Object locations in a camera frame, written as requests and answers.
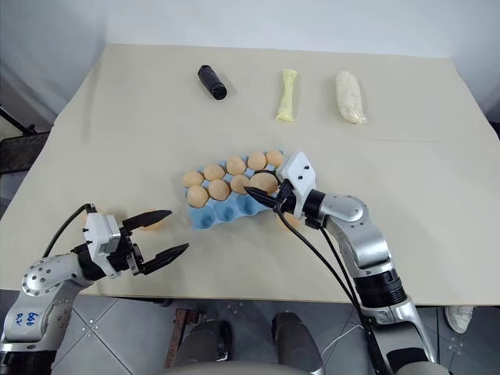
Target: beige table surface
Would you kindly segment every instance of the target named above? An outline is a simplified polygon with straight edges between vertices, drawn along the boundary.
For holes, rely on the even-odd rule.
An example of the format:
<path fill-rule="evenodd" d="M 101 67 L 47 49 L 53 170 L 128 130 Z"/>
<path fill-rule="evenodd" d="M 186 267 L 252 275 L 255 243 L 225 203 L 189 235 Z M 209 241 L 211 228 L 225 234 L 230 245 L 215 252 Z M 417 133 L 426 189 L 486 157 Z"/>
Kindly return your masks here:
<path fill-rule="evenodd" d="M 197 71 L 228 86 L 211 99 Z M 298 71 L 295 122 L 274 119 L 281 69 Z M 360 80 L 368 124 L 338 114 L 334 77 Z M 17 289 L 84 202 L 119 219 L 172 209 L 137 230 L 145 258 L 189 241 L 173 264 L 86 290 L 105 295 L 344 302 L 325 267 L 263 212 L 193 231 L 183 171 L 258 149 L 303 150 L 318 188 L 356 195 L 420 304 L 500 304 L 500 143 L 448 59 L 252 49 L 109 45 L 55 122 L 0 223 L 0 288 Z M 54 248 L 82 242 L 78 218 Z M 320 233 L 302 230 L 333 261 Z"/>

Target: white shoe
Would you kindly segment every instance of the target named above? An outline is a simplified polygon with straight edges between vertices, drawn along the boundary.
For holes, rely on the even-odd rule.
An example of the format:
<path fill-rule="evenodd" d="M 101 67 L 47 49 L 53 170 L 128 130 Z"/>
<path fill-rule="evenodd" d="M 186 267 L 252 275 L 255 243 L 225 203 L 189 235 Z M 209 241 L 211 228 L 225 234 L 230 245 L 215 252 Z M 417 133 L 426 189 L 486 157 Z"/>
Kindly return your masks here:
<path fill-rule="evenodd" d="M 473 310 L 474 306 L 446 306 L 446 320 L 457 334 L 465 334 L 472 319 Z"/>

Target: blue egg carton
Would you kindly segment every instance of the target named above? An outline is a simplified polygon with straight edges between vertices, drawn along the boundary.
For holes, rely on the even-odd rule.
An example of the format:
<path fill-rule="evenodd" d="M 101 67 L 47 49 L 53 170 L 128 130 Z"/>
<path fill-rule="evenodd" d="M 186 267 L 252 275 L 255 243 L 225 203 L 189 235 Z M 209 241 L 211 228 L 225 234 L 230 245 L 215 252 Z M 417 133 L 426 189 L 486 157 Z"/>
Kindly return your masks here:
<path fill-rule="evenodd" d="M 247 157 L 242 157 L 245 165 L 247 163 Z M 226 171 L 226 162 L 218 162 L 222 166 L 223 170 Z M 266 170 L 275 170 L 276 167 L 267 164 Z M 198 169 L 198 172 L 203 174 L 203 168 Z M 250 179 L 255 171 L 248 168 L 243 173 L 248 179 Z M 226 171 L 226 174 L 222 180 L 226 181 L 228 184 L 232 180 L 233 175 Z M 208 190 L 210 181 L 204 180 L 202 186 Z M 184 189 L 184 195 L 186 195 L 188 189 Z M 250 195 L 240 195 L 235 191 L 232 191 L 225 201 L 217 201 L 213 198 L 209 198 L 204 207 L 196 209 L 195 207 L 187 206 L 189 216 L 191 217 L 191 225 L 195 230 L 210 229 L 214 225 L 221 223 L 230 223 L 236 219 L 243 216 L 254 216 L 257 213 L 270 209 L 269 207 L 258 203 Z"/>

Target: brown egg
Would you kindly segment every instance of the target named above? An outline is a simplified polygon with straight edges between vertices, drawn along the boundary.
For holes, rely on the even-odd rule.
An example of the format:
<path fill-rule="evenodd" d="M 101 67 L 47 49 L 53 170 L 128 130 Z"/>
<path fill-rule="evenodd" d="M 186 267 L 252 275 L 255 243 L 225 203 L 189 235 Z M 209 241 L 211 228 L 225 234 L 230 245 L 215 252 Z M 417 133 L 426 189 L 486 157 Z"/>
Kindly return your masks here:
<path fill-rule="evenodd" d="M 278 180 L 270 173 L 257 173 L 250 179 L 250 186 L 271 194 L 278 189 Z"/>
<path fill-rule="evenodd" d="M 233 176 L 243 174 L 246 169 L 245 162 L 239 156 L 231 156 L 226 162 L 226 170 Z"/>
<path fill-rule="evenodd" d="M 226 173 L 222 169 L 222 166 L 212 163 L 205 167 L 203 174 L 208 181 L 212 181 L 221 179 Z"/>
<path fill-rule="evenodd" d="M 159 229 L 163 224 L 163 220 L 157 221 L 154 224 L 148 225 L 147 227 L 141 227 L 141 230 L 144 230 L 146 232 L 149 232 L 150 230 L 157 230 Z"/>
<path fill-rule="evenodd" d="M 247 191 L 245 190 L 245 186 L 250 184 L 250 180 L 246 176 L 234 176 L 231 180 L 231 190 L 236 191 L 238 194 L 245 195 Z"/>
<path fill-rule="evenodd" d="M 189 170 L 182 175 L 182 183 L 186 188 L 190 188 L 194 185 L 201 185 L 203 180 L 202 174 L 195 170 Z"/>
<path fill-rule="evenodd" d="M 286 219 L 286 221 L 288 221 L 290 223 L 290 225 L 293 226 L 293 228 L 298 229 L 300 227 L 301 221 L 299 219 L 295 219 L 295 216 L 293 216 L 291 213 L 285 212 L 284 213 L 284 218 Z M 285 225 L 283 224 L 283 222 L 281 221 L 281 219 L 280 219 L 280 217 L 278 215 L 276 215 L 276 221 L 284 229 L 288 230 L 288 228 L 285 227 Z"/>
<path fill-rule="evenodd" d="M 283 154 L 278 150 L 271 150 L 266 153 L 267 163 L 276 168 L 283 162 Z"/>
<path fill-rule="evenodd" d="M 203 186 L 194 185 L 188 188 L 187 190 L 187 201 L 191 205 L 191 207 L 195 207 L 196 209 L 200 209 L 209 200 L 209 193 L 206 192 L 206 189 Z"/>
<path fill-rule="evenodd" d="M 266 156 L 261 152 L 253 152 L 248 157 L 247 166 L 253 170 L 263 170 L 266 166 Z"/>
<path fill-rule="evenodd" d="M 210 181 L 209 193 L 217 201 L 225 201 L 230 194 L 229 186 L 222 180 Z"/>

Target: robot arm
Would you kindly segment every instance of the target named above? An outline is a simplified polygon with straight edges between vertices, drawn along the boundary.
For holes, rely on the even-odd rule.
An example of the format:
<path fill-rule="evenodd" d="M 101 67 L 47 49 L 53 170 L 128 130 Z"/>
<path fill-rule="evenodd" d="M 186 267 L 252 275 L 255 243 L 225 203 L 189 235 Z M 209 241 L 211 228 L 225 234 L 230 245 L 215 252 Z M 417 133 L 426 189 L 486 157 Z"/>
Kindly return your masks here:
<path fill-rule="evenodd" d="M 303 152 L 284 162 L 276 177 L 280 181 L 276 197 L 253 187 L 247 187 L 247 192 L 276 211 L 305 216 L 306 225 L 324 227 L 333 235 L 359 295 L 359 318 L 376 372 L 392 375 L 408 363 L 435 363 L 427 332 L 366 204 L 350 195 L 315 190 L 316 174 Z"/>
<path fill-rule="evenodd" d="M 130 269 L 134 275 L 151 273 L 182 254 L 188 244 L 143 262 L 138 246 L 130 239 L 133 229 L 169 214 L 165 210 L 147 212 L 124 220 L 118 228 L 112 215 L 89 209 L 83 229 L 86 242 L 68 254 L 41 259 L 24 274 L 20 295 L 5 318 L 0 374 L 50 374 L 80 291 L 103 277 L 118 277 L 123 270 Z"/>

